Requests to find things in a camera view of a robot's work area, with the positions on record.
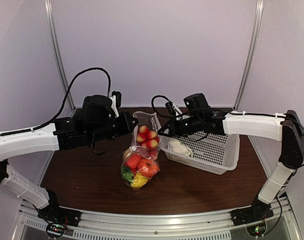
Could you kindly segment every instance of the black motor joint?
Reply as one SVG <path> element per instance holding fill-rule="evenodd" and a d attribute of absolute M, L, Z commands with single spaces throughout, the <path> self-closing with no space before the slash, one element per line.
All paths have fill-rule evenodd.
<path fill-rule="evenodd" d="M 120 96 L 116 96 L 116 107 L 120 106 L 119 101 Z M 91 147 L 97 141 L 113 140 L 131 133 L 138 119 L 128 111 L 116 117 L 112 104 L 107 96 L 87 96 L 82 109 L 78 109 L 73 117 L 56 119 L 54 134 L 58 137 L 60 150 Z"/>
<path fill-rule="evenodd" d="M 216 112 L 208 105 L 204 94 L 196 93 L 184 98 L 184 103 L 188 109 L 188 118 L 177 120 L 171 118 L 159 131 L 159 135 L 167 137 L 187 137 L 196 132 L 205 132 L 224 135 L 223 119 L 226 112 Z M 169 113 L 173 115 L 170 107 L 166 106 Z"/>

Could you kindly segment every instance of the yellow pepper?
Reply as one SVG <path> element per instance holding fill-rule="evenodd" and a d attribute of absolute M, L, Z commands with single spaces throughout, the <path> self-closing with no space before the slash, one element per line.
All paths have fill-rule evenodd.
<path fill-rule="evenodd" d="M 133 179 L 133 182 L 131 183 L 131 187 L 138 189 L 143 187 L 145 184 L 147 184 L 149 178 L 142 176 L 141 173 L 137 173 Z"/>

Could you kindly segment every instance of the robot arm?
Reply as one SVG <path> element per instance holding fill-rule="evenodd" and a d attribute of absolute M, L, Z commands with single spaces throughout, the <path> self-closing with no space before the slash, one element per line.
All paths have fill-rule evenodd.
<path fill-rule="evenodd" d="M 7 159 L 28 153 L 69 150 L 81 146 L 93 147 L 95 152 L 96 142 L 114 140 L 131 133 L 138 124 L 138 119 L 128 111 L 118 112 L 120 99 L 119 92 L 113 92 L 110 98 L 102 95 L 88 96 L 84 99 L 82 109 L 73 117 L 57 118 L 38 130 L 16 130 L 14 134 L 0 132 L 0 187 L 32 203 L 42 211 L 42 218 L 52 222 L 62 219 L 65 223 L 65 217 L 69 220 L 71 211 L 64 212 L 59 207 L 55 193 L 36 186 L 20 175 L 8 164 Z"/>
<path fill-rule="evenodd" d="M 286 114 L 246 114 L 245 112 L 224 111 L 210 108 L 205 96 L 197 93 L 184 99 L 189 117 L 173 111 L 177 106 L 167 103 L 173 117 L 159 130 L 167 137 L 187 137 L 199 131 L 218 135 L 249 135 L 282 142 L 282 152 L 278 164 L 267 179 L 252 206 L 232 212 L 234 225 L 260 221 L 270 203 L 284 188 L 295 171 L 304 161 L 304 132 L 295 111 Z"/>

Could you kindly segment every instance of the green vegetable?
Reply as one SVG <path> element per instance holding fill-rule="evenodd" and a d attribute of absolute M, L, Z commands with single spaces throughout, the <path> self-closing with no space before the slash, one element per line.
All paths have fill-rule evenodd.
<path fill-rule="evenodd" d="M 128 166 L 121 167 L 122 178 L 128 182 L 133 182 L 134 173 L 132 173 L 131 168 Z"/>

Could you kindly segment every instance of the wooden table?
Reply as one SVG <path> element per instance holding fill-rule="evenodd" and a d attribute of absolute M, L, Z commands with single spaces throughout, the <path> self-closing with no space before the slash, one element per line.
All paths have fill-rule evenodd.
<path fill-rule="evenodd" d="M 132 113 L 150 108 L 127 108 Z M 95 156 L 87 147 L 56 152 L 42 187 L 56 192 L 60 205 L 116 214 L 200 213 L 250 205 L 266 181 L 261 163 L 247 136 L 241 136 L 238 166 L 216 175 L 186 166 L 159 154 L 161 171 L 139 191 L 125 185 L 120 174 L 122 152 L 132 135 L 115 140 L 111 149 Z M 97 146 L 104 150 L 110 142 Z"/>

